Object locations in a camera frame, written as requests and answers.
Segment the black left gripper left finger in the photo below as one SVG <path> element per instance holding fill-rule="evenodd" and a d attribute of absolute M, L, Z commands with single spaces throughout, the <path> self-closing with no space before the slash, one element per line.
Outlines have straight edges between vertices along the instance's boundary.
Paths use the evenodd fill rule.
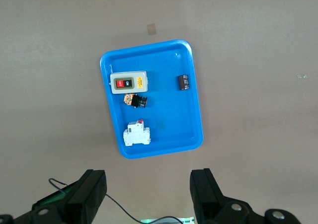
<path fill-rule="evenodd" d="M 81 178 L 37 201 L 33 224 L 91 224 L 107 192 L 104 170 L 87 170 Z"/>

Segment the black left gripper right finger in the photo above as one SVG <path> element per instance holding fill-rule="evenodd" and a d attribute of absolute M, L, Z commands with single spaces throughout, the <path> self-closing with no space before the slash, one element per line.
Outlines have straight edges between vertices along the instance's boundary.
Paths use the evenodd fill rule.
<path fill-rule="evenodd" d="M 248 203 L 224 196 L 208 168 L 191 171 L 190 194 L 197 224 L 264 224 Z"/>

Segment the white circuit breaker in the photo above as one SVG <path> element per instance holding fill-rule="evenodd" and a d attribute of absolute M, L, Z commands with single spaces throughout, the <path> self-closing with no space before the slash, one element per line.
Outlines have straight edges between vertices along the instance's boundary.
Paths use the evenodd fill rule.
<path fill-rule="evenodd" d="M 143 119 L 132 121 L 123 132 L 124 144 L 130 147 L 135 144 L 149 145 L 151 142 L 150 128 L 145 127 Z"/>

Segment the blue plastic tray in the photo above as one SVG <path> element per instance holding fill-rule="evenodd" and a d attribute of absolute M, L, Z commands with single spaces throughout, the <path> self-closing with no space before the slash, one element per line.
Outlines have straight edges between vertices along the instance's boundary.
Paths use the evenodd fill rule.
<path fill-rule="evenodd" d="M 203 129 L 192 50 L 188 42 L 177 39 L 105 53 L 100 70 L 109 105 L 114 133 L 121 155 L 144 158 L 198 148 Z M 113 94 L 110 74 L 146 71 L 148 98 L 145 108 L 124 104 L 122 94 Z M 190 88 L 180 90 L 179 75 L 188 75 Z M 123 132 L 131 121 L 143 119 L 150 128 L 149 145 L 126 147 Z"/>

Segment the red black push button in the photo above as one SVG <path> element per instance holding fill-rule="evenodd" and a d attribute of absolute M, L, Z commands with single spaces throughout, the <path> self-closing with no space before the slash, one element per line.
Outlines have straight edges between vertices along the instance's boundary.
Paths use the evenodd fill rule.
<path fill-rule="evenodd" d="M 135 108 L 141 107 L 145 108 L 147 105 L 148 98 L 145 96 L 139 96 L 134 93 L 127 93 L 124 95 L 123 102 L 128 106 L 133 106 Z"/>

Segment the small black terminal block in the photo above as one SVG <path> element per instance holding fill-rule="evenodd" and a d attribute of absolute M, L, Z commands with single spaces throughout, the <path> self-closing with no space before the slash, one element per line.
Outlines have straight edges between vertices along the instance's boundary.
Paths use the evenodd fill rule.
<path fill-rule="evenodd" d="M 188 90 L 190 88 L 188 75 L 179 75 L 177 79 L 180 90 Z"/>

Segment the grey on-off switch box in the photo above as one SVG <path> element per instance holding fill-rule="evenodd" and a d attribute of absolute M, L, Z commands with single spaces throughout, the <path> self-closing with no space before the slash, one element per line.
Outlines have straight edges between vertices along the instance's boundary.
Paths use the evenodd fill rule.
<path fill-rule="evenodd" d="M 110 74 L 110 85 L 113 94 L 141 93 L 148 91 L 146 71 L 119 72 Z"/>

